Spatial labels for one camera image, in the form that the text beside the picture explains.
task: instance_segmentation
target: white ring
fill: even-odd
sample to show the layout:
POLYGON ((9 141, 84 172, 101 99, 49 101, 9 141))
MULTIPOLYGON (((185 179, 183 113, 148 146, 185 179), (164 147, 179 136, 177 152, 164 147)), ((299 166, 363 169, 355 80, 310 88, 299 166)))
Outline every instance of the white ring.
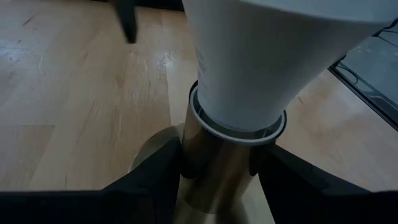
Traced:
POLYGON ((212 128, 211 126, 209 126, 208 124, 206 124, 204 122, 204 120, 202 120, 199 116, 199 114, 197 113, 194 105, 193 105, 193 97, 197 95, 197 91, 198 91, 198 87, 196 86, 190 95, 190 99, 189 99, 189 104, 192 110, 193 115, 196 117, 197 121, 200 123, 200 125, 205 128, 207 131, 209 131, 211 134, 214 134, 215 136, 224 139, 226 141, 230 141, 230 142, 234 142, 237 144, 242 144, 245 146, 260 146, 263 144, 267 144, 270 141, 274 140, 282 131, 285 125, 285 113, 282 113, 282 120, 280 121, 280 125, 278 127, 278 130, 276 130, 274 133, 272 133, 271 135, 264 137, 264 138, 259 138, 259 139, 241 139, 241 138, 236 138, 236 137, 231 137, 228 136, 226 134, 223 134, 217 130, 215 130, 214 128, 212 128))

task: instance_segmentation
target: black cable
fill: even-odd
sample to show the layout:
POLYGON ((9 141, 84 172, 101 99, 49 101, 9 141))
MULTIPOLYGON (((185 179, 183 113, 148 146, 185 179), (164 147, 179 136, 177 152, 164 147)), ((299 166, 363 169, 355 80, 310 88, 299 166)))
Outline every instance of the black cable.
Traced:
MULTIPOLYGON (((348 68, 345 64, 343 64, 343 62, 340 62, 340 66, 344 67, 344 69, 347 70, 351 70, 350 68, 348 68)), ((397 105, 395 102, 393 102, 392 100, 390 100, 388 97, 386 97, 383 93, 381 93, 378 89, 374 88, 372 85, 370 85, 366 80, 364 80, 363 78, 361 78, 358 74, 356 74, 354 71, 350 71, 353 75, 356 75, 356 77, 361 81, 361 83, 363 83, 364 85, 366 85, 369 89, 371 89, 376 95, 382 97, 386 102, 388 102, 390 105, 397 105)))
POLYGON ((393 33, 393 34, 398 34, 398 31, 394 31, 394 30, 384 30, 383 32, 390 32, 390 33, 393 33))
POLYGON ((380 36, 378 36, 378 38, 380 38, 380 39, 386 41, 387 43, 389 43, 389 44, 391 44, 391 45, 393 45, 393 46, 395 46, 395 47, 398 47, 398 45, 396 45, 396 44, 394 44, 394 43, 392 43, 392 42, 390 42, 390 41, 388 41, 388 40, 386 40, 386 39, 384 39, 384 38, 382 38, 382 37, 380 37, 380 36))
POLYGON ((352 69, 350 69, 350 68, 348 68, 347 66, 345 66, 345 65, 336 65, 336 67, 338 67, 338 68, 341 68, 341 69, 344 69, 344 70, 346 70, 347 72, 350 72, 354 77, 355 77, 355 79, 356 79, 356 81, 353 83, 354 85, 356 85, 358 82, 359 82, 359 78, 358 78, 358 75, 354 72, 354 71, 352 71, 352 69))
POLYGON ((381 34, 381 32, 393 28, 394 26, 397 25, 397 23, 398 23, 398 18, 395 19, 395 20, 392 22, 392 24, 390 24, 389 26, 387 26, 387 27, 385 27, 385 28, 383 28, 383 29, 377 31, 375 34, 372 35, 372 37, 379 37, 379 35, 381 34))

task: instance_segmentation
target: white cone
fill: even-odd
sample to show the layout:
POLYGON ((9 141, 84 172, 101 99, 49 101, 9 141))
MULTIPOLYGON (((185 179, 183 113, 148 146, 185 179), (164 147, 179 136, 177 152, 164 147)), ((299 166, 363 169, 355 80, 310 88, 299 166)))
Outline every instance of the white cone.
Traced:
POLYGON ((392 0, 183 0, 198 100, 227 128, 272 125, 322 70, 397 16, 392 0))

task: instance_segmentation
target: wooden floor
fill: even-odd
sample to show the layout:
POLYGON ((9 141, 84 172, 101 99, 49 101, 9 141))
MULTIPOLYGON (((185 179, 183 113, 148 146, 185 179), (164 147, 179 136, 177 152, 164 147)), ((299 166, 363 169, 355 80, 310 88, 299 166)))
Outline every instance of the wooden floor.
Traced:
MULTIPOLYGON (((106 3, 0 0, 0 190, 100 189, 184 121, 197 71, 186 18, 137 11, 127 45, 106 3)), ((332 74, 287 112, 282 147, 367 189, 398 189, 398 133, 332 74)))

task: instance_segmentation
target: metal base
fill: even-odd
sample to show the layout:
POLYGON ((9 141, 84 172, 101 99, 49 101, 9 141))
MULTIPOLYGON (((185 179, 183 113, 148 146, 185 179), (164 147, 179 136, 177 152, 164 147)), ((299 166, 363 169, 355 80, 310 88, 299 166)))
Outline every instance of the metal base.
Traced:
MULTIPOLYGON (((142 161, 158 151, 168 140, 175 136, 182 137, 183 124, 165 128, 149 138, 140 148, 130 167, 130 171, 136 168, 142 161)), ((181 199, 186 179, 181 176, 178 199, 175 209, 175 224, 215 224, 215 223, 275 223, 269 209, 266 197, 256 175, 240 201, 237 201, 232 209, 226 213, 205 213, 189 206, 181 199)))

